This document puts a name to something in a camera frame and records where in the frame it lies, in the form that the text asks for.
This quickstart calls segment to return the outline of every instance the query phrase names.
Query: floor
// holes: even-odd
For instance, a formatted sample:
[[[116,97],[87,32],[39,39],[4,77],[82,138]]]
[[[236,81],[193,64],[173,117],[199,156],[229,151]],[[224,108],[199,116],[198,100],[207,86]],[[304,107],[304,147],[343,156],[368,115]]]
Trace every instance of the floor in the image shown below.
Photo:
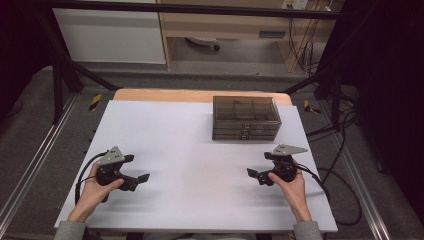
[[[92,66],[92,69],[110,82],[137,88],[275,92],[306,78],[306,73],[301,70],[292,74],[285,71],[283,60],[276,50],[277,46],[272,41],[220,40],[219,44],[221,50],[215,52],[209,47],[179,39],[173,67],[169,71],[163,66],[140,69],[138,65],[131,65],[115,66],[113,69],[101,64]],[[127,67],[125,72],[122,72],[123,67]],[[27,168],[34,165],[34,156],[41,155],[37,151],[54,127],[51,124],[53,95],[50,71],[41,71],[34,76],[21,95],[22,107],[21,102],[17,102],[11,111],[16,114],[1,123],[0,150],[4,159],[2,166],[8,170],[0,178],[0,206],[3,209],[0,220],[3,221],[1,226],[5,231],[3,239],[52,239],[55,232],[53,224],[60,211],[61,202],[66,198],[85,151],[90,146],[90,139],[95,134],[107,101],[113,98],[113,92],[99,88],[91,80],[83,80],[87,87],[82,94],[66,94],[74,99],[74,107],[63,128],[59,129],[60,133],[54,144],[43,155],[42,165],[36,166],[38,170],[32,174],[32,179],[25,178],[29,176]],[[298,106],[306,133],[328,125],[330,101],[316,100],[313,96],[315,87],[311,84],[291,95],[293,104]],[[356,95],[355,89],[349,86],[344,86],[343,91],[347,95]],[[102,94],[102,99],[94,112],[88,111],[97,93]],[[309,101],[313,111],[305,111],[305,100]],[[343,101],[340,108],[346,110],[345,115],[342,115],[344,117],[354,106]],[[318,167],[329,168],[340,147],[342,134],[328,135],[329,133],[308,138]],[[375,205],[374,210],[390,235],[389,238],[380,239],[424,239],[422,224],[393,178],[378,171],[373,155],[360,123],[356,122],[346,128],[346,144],[334,170],[356,190],[357,182],[351,178],[351,165],[346,159],[354,163],[360,180],[371,197],[371,203]],[[320,175],[323,177],[325,171],[320,171]],[[25,191],[17,189],[22,181],[27,180],[31,181]],[[332,175],[326,185],[332,196],[334,217],[342,223],[354,221],[361,208],[349,188]],[[21,193],[21,196],[18,196],[21,201],[11,198],[16,196],[17,192]],[[19,208],[8,208],[13,204]],[[364,215],[369,212],[366,208],[363,204],[362,217],[357,224],[339,224],[339,232],[330,233],[327,238],[375,239],[371,230],[373,226],[369,221],[370,217],[375,216]],[[10,218],[4,217],[7,215],[5,210],[10,210]],[[118,238],[122,239],[122,234],[102,234],[108,237],[118,235]],[[278,237],[287,239],[287,236],[275,236],[275,239]]]

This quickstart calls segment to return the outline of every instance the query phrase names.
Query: yellow and black tape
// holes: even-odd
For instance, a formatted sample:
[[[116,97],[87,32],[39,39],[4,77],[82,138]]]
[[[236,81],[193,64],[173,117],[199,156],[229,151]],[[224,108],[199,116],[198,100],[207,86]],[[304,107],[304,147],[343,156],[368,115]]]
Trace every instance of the yellow and black tape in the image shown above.
[[[305,112],[313,112],[315,114],[320,114],[321,113],[321,110],[319,110],[319,109],[312,109],[309,106],[308,100],[305,100]]]
[[[100,102],[100,99],[102,98],[101,94],[97,94],[96,96],[94,96],[93,101],[90,104],[90,108],[88,109],[88,111],[93,112],[94,110],[96,110],[97,104]]]

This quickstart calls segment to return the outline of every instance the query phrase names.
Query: white tabletop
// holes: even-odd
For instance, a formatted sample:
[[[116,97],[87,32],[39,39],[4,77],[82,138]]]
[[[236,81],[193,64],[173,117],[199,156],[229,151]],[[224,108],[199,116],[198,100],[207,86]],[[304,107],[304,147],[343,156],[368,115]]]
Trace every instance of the white tabletop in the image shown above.
[[[297,108],[278,110],[282,125],[275,141],[212,141],[212,103],[110,101],[81,169],[96,154],[118,146],[124,155],[135,155],[123,165],[123,174],[151,175],[135,192],[112,192],[89,218],[88,227],[209,233],[292,230],[296,221],[280,188],[260,186],[246,170],[272,169],[264,152],[280,143],[309,149]],[[293,157],[317,172],[310,151]],[[313,219],[321,231],[337,231],[324,192],[312,177],[304,176]],[[74,186],[55,227],[73,207]]]

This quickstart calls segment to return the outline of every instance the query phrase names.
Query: person's right hand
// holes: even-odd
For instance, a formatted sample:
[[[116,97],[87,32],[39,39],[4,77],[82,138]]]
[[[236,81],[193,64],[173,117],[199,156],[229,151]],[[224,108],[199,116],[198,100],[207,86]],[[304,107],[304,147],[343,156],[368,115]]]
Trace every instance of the person's right hand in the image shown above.
[[[268,174],[268,177],[283,190],[297,222],[312,221],[312,216],[306,203],[305,180],[303,179],[302,170],[297,170],[296,178],[291,182],[283,181],[272,172]]]

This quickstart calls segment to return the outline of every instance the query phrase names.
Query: sleeve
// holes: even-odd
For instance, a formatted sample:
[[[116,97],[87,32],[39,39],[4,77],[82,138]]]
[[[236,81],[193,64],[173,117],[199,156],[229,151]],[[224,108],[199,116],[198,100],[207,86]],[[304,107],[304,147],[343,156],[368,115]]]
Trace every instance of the sleeve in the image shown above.
[[[61,221],[54,240],[81,240],[84,230],[85,223]]]
[[[315,221],[299,222],[293,227],[297,240],[322,240],[318,223]]]

